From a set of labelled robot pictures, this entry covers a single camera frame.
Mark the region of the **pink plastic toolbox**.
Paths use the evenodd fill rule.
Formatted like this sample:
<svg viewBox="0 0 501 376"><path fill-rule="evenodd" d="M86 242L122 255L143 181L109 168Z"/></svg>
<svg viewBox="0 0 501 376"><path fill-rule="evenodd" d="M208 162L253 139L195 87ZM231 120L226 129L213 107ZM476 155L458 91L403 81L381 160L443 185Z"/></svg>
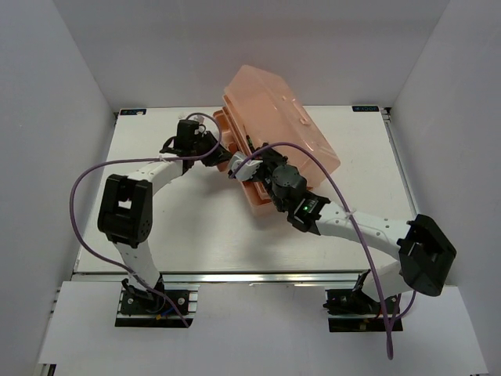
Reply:
<svg viewBox="0 0 501 376"><path fill-rule="evenodd" d="M246 135L257 149L264 143L287 142L309 151L331 174L341 160L316 126L290 86L277 74L243 65L225 87L225 105L214 112L222 130L222 145L232 154L250 155ZM307 180L309 190L318 188L325 174L310 157L289 146L273 147L288 158ZM260 183L240 183L254 216L276 211Z"/></svg>

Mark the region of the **large green-handled screwdriver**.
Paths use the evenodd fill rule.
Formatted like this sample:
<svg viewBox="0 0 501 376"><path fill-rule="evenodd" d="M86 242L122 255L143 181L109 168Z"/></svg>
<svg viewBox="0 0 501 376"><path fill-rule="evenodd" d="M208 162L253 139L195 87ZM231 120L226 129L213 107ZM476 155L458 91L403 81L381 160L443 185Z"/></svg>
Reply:
<svg viewBox="0 0 501 376"><path fill-rule="evenodd" d="M246 141L250 152L253 154L255 152L255 148L249 135L246 135Z"/></svg>

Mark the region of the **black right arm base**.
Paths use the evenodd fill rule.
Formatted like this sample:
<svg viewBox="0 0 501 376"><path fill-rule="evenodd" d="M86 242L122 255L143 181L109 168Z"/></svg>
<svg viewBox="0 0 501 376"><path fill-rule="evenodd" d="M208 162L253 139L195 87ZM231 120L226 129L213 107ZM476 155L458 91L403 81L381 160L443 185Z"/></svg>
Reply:
<svg viewBox="0 0 501 376"><path fill-rule="evenodd" d="M323 308L327 312L330 333L384 333L379 302L352 296L351 289L327 289Z"/></svg>

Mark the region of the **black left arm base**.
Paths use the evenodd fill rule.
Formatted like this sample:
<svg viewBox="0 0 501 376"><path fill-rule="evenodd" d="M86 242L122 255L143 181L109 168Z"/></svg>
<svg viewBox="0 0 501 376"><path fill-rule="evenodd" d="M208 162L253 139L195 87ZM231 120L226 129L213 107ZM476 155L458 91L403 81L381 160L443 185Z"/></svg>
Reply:
<svg viewBox="0 0 501 376"><path fill-rule="evenodd" d="M156 296L153 300L145 300L122 289L114 326L129 328L190 327L196 313L198 288L167 284L164 293L175 304L187 325L184 324L173 305L163 298Z"/></svg>

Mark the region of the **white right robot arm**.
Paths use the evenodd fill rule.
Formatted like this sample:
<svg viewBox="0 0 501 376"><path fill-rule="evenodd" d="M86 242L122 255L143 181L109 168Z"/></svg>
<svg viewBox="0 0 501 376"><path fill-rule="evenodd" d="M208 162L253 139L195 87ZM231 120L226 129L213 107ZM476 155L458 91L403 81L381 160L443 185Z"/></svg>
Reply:
<svg viewBox="0 0 501 376"><path fill-rule="evenodd" d="M437 297L442 293L457 251L439 225L419 214L410 221L390 220L363 212L311 192L307 180L270 145L257 149L259 162L252 179L263 184L278 212L303 233L359 242L391 256L394 262L360 274L351 291L329 298L332 315L369 315L382 301L407 291Z"/></svg>

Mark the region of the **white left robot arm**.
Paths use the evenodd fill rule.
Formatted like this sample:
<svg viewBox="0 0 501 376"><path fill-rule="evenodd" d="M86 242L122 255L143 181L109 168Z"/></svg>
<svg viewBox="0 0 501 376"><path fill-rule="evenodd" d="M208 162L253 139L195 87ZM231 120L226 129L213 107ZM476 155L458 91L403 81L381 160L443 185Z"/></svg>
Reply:
<svg viewBox="0 0 501 376"><path fill-rule="evenodd" d="M107 177L98 230L113 243L127 267L124 289L138 298L147 312L161 310L166 296L148 244L153 228L153 196L185 175L196 161L213 167L231 156L222 145L222 131L214 135L198 121L184 119L178 122L176 135L164 143L158 160L127 175Z"/></svg>

